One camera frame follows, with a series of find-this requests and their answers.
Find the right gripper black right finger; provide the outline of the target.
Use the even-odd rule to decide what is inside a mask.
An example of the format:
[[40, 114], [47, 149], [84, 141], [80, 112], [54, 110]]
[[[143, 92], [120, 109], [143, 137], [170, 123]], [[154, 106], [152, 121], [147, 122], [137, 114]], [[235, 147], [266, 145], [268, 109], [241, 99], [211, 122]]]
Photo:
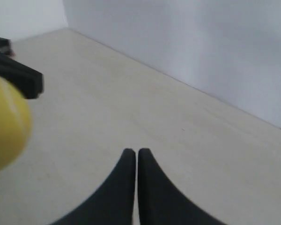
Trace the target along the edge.
[[138, 207], [141, 225], [222, 225], [171, 182], [150, 149], [138, 153]]

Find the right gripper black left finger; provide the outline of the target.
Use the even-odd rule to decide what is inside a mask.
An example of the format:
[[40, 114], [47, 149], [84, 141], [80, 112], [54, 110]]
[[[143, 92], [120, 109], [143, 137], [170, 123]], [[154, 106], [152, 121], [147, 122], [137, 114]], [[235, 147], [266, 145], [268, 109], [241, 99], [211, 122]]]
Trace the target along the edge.
[[54, 225], [131, 225], [135, 194], [136, 156], [124, 149], [102, 185]]

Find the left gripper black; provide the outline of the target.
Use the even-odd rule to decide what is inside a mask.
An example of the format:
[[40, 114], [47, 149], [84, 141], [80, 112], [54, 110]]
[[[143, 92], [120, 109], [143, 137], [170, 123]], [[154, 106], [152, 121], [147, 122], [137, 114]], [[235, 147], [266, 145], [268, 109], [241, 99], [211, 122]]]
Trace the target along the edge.
[[43, 74], [9, 58], [14, 55], [11, 40], [0, 37], [0, 77], [11, 82], [26, 99], [37, 99], [44, 91]]

